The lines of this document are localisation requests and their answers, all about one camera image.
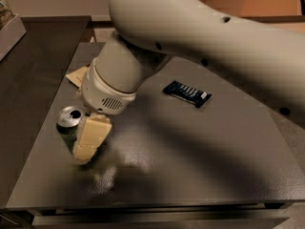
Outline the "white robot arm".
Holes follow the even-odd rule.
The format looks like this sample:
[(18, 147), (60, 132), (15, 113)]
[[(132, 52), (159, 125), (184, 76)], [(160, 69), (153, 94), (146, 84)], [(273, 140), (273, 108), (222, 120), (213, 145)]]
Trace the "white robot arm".
[(305, 120), (305, 35), (214, 10), (199, 0), (110, 0), (114, 31), (78, 90), (89, 116), (72, 156), (88, 163), (109, 134), (112, 115), (134, 101), (144, 80), (173, 56), (228, 78), (267, 106)]

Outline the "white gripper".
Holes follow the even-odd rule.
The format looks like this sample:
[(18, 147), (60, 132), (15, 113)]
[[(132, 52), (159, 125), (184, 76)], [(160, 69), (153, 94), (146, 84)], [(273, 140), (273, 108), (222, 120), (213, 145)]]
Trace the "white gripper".
[(97, 113), (85, 116), (78, 124), (72, 158), (79, 165), (92, 160), (110, 133), (112, 124), (105, 115), (120, 115), (136, 97), (136, 93), (121, 93), (109, 86), (99, 75), (96, 63), (94, 58), (83, 76), (80, 90), (75, 93), (75, 99)]

